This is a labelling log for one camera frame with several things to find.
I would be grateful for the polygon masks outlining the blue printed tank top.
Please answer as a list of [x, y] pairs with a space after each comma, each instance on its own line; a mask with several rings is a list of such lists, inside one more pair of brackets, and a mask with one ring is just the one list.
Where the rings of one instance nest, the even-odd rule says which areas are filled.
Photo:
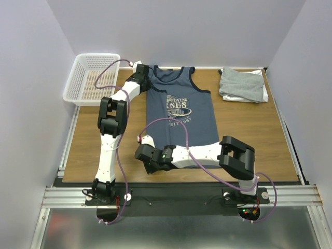
[[194, 67], [163, 70], [151, 67], [152, 87], [146, 94], [146, 132], [157, 148], [165, 145], [203, 146], [219, 141], [211, 93], [192, 79]]

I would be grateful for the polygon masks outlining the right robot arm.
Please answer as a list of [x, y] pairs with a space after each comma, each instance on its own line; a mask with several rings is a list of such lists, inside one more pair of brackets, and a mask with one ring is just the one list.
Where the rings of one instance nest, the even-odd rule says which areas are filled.
[[238, 180], [242, 201], [251, 202], [257, 197], [255, 149], [232, 136], [223, 136], [222, 141], [210, 145], [166, 145], [164, 149], [156, 148], [149, 135], [139, 136], [137, 141], [135, 159], [143, 162], [148, 174], [195, 166], [205, 171], [208, 167], [221, 168]]

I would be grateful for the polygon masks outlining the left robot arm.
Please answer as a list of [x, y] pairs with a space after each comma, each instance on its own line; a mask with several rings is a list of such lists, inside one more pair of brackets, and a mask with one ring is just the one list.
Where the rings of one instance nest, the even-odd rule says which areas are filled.
[[110, 97], [100, 101], [98, 128], [101, 138], [99, 166], [92, 183], [92, 197], [103, 204], [115, 200], [115, 159], [119, 142], [127, 127], [130, 102], [151, 88], [149, 66], [141, 61], [134, 63], [133, 74], [123, 87]]

